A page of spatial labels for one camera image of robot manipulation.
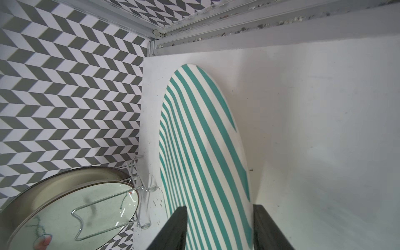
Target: gray and white chevron pattern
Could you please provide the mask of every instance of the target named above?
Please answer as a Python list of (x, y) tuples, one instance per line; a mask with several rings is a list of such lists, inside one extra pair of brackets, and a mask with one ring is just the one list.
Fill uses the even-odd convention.
[(161, 28), (220, 0), (104, 0)]
[(51, 0), (0, 3), (0, 205), (138, 147), (147, 40)]

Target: round tray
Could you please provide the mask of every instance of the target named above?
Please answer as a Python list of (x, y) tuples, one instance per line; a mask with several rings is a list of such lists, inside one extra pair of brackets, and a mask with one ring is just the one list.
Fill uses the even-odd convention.
[[(98, 249), (123, 227), (76, 241), (81, 225), (71, 212), (132, 189), (131, 184), (121, 181), (127, 178), (118, 169), (96, 166), (65, 171), (36, 183), (0, 213), (2, 249)], [(80, 237), (128, 222), (138, 202), (137, 192), (127, 192), (77, 211), (84, 222)]]

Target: white wall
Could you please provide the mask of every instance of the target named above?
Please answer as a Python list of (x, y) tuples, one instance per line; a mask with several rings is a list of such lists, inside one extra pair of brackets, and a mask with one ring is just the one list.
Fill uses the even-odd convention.
[(220, 86), (253, 201), (297, 250), (400, 248), (400, 36), (145, 58), (139, 152), (158, 183), (162, 99), (186, 63)]

